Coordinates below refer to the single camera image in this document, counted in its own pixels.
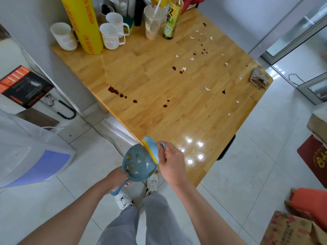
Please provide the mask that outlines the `person's right hand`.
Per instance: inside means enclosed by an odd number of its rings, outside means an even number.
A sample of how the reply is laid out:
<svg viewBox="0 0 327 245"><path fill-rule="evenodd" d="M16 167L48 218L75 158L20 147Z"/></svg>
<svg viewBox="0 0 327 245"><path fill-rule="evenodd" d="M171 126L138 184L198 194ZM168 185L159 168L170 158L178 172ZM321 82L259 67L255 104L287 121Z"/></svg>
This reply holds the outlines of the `person's right hand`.
<svg viewBox="0 0 327 245"><path fill-rule="evenodd" d="M188 182L184 154L174 144L158 141L158 145L166 145L166 164L159 165L164 179L175 189Z"/></svg>

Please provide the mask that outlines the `blue yellow hand brush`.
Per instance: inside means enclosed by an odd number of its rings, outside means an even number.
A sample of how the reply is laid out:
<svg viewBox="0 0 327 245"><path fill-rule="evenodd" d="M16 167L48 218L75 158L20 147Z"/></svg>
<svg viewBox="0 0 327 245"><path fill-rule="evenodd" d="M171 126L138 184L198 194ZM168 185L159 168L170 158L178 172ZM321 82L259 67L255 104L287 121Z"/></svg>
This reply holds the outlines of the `blue yellow hand brush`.
<svg viewBox="0 0 327 245"><path fill-rule="evenodd" d="M159 164L159 157L158 157L158 145L154 139L152 139L149 136L145 136L142 140L141 143L143 147L146 149L146 151L150 154L152 157L152 160L156 163Z"/></svg>

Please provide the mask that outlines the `blue dustpan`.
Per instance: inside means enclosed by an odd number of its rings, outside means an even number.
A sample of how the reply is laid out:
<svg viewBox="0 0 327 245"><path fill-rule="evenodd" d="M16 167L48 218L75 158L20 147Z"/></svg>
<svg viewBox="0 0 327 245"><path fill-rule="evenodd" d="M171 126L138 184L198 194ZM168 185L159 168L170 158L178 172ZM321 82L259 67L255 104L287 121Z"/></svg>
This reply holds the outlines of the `blue dustpan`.
<svg viewBox="0 0 327 245"><path fill-rule="evenodd" d="M141 182L148 179L158 168L158 146L155 141L144 138L142 145L133 145L125 154L122 161L122 171L128 173L125 182L116 190L110 192L118 195L127 182Z"/></svg>

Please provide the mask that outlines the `person's left forearm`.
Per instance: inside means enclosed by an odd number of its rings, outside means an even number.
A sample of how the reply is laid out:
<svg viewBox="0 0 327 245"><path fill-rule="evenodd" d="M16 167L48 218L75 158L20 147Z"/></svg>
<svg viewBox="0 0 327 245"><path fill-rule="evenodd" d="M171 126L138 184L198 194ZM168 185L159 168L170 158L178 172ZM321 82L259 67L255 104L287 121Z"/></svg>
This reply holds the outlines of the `person's left forearm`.
<svg viewBox="0 0 327 245"><path fill-rule="evenodd" d="M78 245L101 199L114 184L101 180L17 245Z"/></svg>

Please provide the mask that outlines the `swept scraps and crumbs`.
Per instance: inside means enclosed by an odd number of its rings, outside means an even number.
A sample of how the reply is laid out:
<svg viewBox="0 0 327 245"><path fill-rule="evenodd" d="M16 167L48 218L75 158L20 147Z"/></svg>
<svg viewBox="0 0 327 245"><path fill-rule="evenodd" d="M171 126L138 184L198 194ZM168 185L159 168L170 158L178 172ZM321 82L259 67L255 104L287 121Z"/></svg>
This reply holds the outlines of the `swept scraps and crumbs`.
<svg viewBox="0 0 327 245"><path fill-rule="evenodd" d="M133 178L144 178L157 170L157 164L149 154L129 153L123 160L122 169Z"/></svg>

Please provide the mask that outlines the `grey trousers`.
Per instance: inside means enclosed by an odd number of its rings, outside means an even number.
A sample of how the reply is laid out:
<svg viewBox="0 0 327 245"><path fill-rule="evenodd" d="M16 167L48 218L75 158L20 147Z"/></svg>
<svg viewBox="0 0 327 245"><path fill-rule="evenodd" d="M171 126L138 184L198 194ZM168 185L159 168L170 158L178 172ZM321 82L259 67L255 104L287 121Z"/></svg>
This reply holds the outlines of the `grey trousers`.
<svg viewBox="0 0 327 245"><path fill-rule="evenodd" d="M189 245L166 198L152 192L143 199L146 216L145 245ZM102 232L96 245L137 245L140 214L126 206Z"/></svg>

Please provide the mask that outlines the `black table leg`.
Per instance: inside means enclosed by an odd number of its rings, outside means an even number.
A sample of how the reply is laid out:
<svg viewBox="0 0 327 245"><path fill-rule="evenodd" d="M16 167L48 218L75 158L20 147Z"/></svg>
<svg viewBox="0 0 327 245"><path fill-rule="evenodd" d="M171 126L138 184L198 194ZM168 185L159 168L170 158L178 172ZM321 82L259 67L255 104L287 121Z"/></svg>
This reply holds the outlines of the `black table leg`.
<svg viewBox="0 0 327 245"><path fill-rule="evenodd" d="M229 150L230 146L234 142L235 138L236 138L236 134L232 137L232 139L230 140L230 142L227 144L227 146L224 148L224 150L222 151L222 153L219 155L219 157L217 158L217 161L220 161L225 156L225 154Z"/></svg>

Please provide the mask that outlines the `scattered white paper scraps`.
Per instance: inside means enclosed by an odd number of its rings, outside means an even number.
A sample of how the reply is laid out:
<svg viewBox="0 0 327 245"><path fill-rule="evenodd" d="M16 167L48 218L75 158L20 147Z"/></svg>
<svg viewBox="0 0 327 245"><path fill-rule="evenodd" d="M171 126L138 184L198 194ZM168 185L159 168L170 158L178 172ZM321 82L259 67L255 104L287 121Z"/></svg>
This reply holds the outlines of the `scattered white paper scraps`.
<svg viewBox="0 0 327 245"><path fill-rule="evenodd" d="M202 27L181 40L171 66L183 87L199 89L211 97L225 96L239 81L247 53L217 27Z"/></svg>

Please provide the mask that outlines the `black bicycle lock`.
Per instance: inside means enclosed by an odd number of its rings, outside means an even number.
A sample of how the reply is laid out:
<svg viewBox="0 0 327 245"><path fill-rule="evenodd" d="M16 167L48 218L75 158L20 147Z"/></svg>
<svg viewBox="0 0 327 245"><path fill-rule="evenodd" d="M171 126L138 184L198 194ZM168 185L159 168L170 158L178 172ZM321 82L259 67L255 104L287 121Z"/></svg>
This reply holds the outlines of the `black bicycle lock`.
<svg viewBox="0 0 327 245"><path fill-rule="evenodd" d="M40 102L65 120L72 120L76 117L74 108L51 93L41 98Z"/></svg>

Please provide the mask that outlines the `white blue plastic bag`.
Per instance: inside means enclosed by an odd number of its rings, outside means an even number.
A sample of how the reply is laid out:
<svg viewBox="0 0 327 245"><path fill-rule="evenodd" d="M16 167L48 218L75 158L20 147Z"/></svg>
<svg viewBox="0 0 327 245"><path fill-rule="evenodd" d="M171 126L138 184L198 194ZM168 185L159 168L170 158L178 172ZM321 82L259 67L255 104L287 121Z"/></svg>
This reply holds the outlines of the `white blue plastic bag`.
<svg viewBox="0 0 327 245"><path fill-rule="evenodd" d="M47 181L75 155L55 132L0 110L0 189Z"/></svg>

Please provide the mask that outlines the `black orange product box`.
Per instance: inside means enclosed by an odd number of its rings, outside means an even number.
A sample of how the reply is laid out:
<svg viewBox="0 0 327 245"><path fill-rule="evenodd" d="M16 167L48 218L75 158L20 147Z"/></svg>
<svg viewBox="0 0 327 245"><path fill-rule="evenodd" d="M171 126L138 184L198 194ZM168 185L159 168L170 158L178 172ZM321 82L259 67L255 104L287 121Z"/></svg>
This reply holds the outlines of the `black orange product box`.
<svg viewBox="0 0 327 245"><path fill-rule="evenodd" d="M0 79L0 94L29 109L54 88L51 82L20 65Z"/></svg>

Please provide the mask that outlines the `plastic milk tea cup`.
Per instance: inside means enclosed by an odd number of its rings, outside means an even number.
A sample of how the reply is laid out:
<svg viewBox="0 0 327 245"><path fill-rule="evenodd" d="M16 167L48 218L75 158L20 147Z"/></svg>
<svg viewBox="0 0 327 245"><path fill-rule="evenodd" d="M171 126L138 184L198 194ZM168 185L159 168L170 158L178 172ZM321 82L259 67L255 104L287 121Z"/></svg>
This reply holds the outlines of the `plastic milk tea cup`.
<svg viewBox="0 0 327 245"><path fill-rule="evenodd" d="M155 10L156 6L147 5L143 12L145 36L149 40L155 40L161 24L166 20L166 8L159 7L157 13Z"/></svg>

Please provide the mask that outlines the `green label drink bottle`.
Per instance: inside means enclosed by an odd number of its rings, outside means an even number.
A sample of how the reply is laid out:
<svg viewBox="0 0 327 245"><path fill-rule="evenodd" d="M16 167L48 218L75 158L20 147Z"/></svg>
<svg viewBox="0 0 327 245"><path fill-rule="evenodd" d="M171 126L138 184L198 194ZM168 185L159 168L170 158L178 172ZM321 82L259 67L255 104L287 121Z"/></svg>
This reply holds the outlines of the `green label drink bottle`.
<svg viewBox="0 0 327 245"><path fill-rule="evenodd" d="M183 0L171 0L166 17L166 26L163 32L165 39L171 40L174 37L178 19L182 13L183 6Z"/></svg>

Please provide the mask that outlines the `black bottle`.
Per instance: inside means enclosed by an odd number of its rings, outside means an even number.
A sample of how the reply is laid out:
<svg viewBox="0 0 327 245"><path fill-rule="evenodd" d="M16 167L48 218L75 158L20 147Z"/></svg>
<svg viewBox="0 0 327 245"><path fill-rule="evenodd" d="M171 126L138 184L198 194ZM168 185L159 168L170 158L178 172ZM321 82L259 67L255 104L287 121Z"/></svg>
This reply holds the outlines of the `black bottle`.
<svg viewBox="0 0 327 245"><path fill-rule="evenodd" d="M135 0L135 9L134 9L134 25L140 26L142 22L142 16L146 3L144 0Z"/></svg>

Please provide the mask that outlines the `white drinking straw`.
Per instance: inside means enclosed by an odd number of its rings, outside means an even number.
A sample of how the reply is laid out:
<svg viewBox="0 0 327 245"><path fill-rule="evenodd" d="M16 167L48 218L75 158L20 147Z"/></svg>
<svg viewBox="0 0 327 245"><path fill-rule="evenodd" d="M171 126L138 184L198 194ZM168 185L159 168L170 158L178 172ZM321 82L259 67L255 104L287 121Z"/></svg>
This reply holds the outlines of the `white drinking straw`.
<svg viewBox="0 0 327 245"><path fill-rule="evenodd" d="M150 25L149 25L150 27L151 27L151 25L153 24L153 22L154 22L154 20L156 18L156 15L157 15L157 12L158 12L159 8L161 7L162 0L151 0L151 1L152 1L152 6L153 7L156 6L156 8L155 8L152 20L151 20Z"/></svg>

